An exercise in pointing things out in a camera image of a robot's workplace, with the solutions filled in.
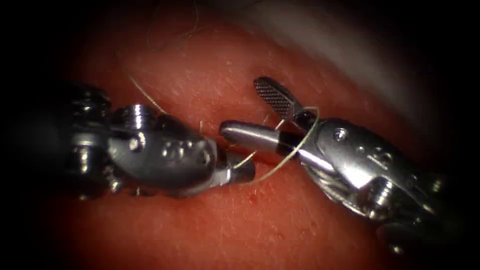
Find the metal screw head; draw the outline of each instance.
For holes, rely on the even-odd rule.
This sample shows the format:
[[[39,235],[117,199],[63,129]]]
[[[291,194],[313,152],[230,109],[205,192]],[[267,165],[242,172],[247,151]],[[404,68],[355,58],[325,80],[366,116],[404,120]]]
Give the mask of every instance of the metal screw head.
[[[131,138],[128,147],[131,151],[138,150],[140,146],[139,140],[137,138]]]
[[[396,255],[402,255],[404,253],[404,249],[399,245],[391,244],[389,248],[391,252],[393,252]]]
[[[122,189],[122,183],[118,180],[111,181],[109,185],[110,185],[110,192],[112,192],[113,194],[120,192],[120,190]]]
[[[337,141],[337,142],[341,142],[341,141],[344,141],[349,135],[349,132],[343,128],[343,127],[340,127],[340,128],[337,128],[335,129],[335,133],[333,134],[333,138]]]

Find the blood spot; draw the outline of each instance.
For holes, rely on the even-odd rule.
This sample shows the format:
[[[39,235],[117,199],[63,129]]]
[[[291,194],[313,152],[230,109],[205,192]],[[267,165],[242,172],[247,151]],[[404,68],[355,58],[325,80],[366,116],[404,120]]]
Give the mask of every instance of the blood spot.
[[[256,206],[258,203],[257,195],[255,193],[251,193],[250,195],[248,195],[248,202],[251,205]]]
[[[278,240],[284,240],[285,239],[285,234],[283,234],[281,232],[276,232],[275,235],[276,235],[276,238]]]

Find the metal instrument jaw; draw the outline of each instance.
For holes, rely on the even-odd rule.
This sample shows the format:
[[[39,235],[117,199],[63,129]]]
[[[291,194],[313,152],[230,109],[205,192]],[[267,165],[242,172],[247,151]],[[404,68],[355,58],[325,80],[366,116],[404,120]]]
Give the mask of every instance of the metal instrument jaw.
[[[74,131],[68,159],[73,162],[68,169],[85,183],[96,182],[100,190],[96,194],[129,187],[136,195],[187,197],[217,186],[249,182],[255,176],[251,161],[234,168],[242,158],[171,115],[158,115],[146,105],[134,104],[110,117],[108,100],[99,103],[105,93],[87,85],[76,90],[89,92],[71,101],[67,110],[73,115],[68,126]]]
[[[374,132],[337,118],[320,119],[304,110],[280,83],[269,77],[254,80],[258,95],[300,134],[239,121],[225,121],[220,134],[253,150],[286,156],[311,130],[295,157],[332,201],[383,225],[438,221],[442,211],[434,192],[420,183],[426,177],[408,158]]]

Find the skin surface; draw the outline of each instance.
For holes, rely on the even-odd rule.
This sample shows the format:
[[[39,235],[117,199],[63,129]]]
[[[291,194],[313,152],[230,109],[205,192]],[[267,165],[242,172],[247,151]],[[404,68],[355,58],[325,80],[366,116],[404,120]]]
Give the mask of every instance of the skin surface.
[[[414,161],[428,157],[407,123],[326,61],[283,48],[199,7],[125,5],[72,40],[63,78],[106,90],[114,108],[152,105],[217,139],[224,120],[261,123],[270,112],[253,88],[275,78],[321,117],[339,117],[390,140]],[[269,125],[278,117],[272,116]],[[254,159],[257,177],[279,158]],[[187,199],[132,197],[46,200],[40,230],[78,269],[391,269],[374,227],[331,202],[300,164],[288,162],[254,185],[230,185]]]

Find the serrated grasper jaw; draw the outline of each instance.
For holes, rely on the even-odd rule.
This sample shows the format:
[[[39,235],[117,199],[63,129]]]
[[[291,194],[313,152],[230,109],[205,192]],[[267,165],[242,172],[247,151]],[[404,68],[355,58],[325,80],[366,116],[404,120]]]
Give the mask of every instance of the serrated grasper jaw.
[[[293,108],[298,101],[280,83],[269,77],[259,77],[253,81],[258,95],[269,104],[283,119],[293,114]]]

